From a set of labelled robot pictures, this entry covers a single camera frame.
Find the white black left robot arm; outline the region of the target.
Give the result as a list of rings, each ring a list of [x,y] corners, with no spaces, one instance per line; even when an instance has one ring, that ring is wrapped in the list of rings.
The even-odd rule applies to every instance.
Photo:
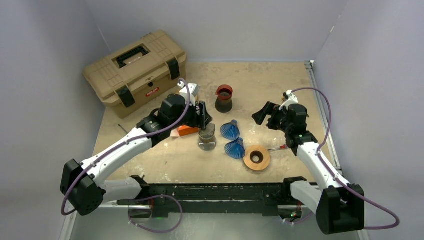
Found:
[[[191,103],[183,96],[170,94],[148,116],[143,118],[126,136],[82,162],[74,159],[63,168],[60,191],[64,195],[61,214],[67,216],[70,203],[81,216],[96,210],[102,203],[132,200],[146,203],[149,191],[140,176],[109,181],[108,177],[139,154],[169,138],[171,131],[180,126],[205,129],[213,118],[204,101]]]

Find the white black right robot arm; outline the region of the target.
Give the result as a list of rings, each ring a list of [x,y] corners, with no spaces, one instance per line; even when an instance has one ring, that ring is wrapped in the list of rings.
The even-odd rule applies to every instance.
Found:
[[[255,123],[271,130],[284,132],[285,142],[294,155],[308,168],[317,187],[304,177],[290,177],[283,181],[280,196],[288,204],[296,200],[315,214],[319,229],[325,235],[363,230],[365,227],[365,195],[358,184],[351,184],[329,164],[319,150],[316,137],[307,129],[308,110],[301,104],[289,107],[267,102],[252,115]]]

